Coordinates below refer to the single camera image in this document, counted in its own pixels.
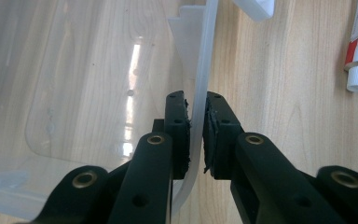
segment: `transparent plastic box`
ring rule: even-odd
[[[184,4],[0,0],[1,213],[32,219],[71,170],[92,164],[111,171],[130,160],[153,119],[164,118],[169,93],[185,91],[190,113],[203,111],[192,104],[206,96],[217,1],[183,9],[199,26],[175,42],[172,30],[189,27],[167,18]],[[200,147],[200,126],[193,123],[193,147]]]

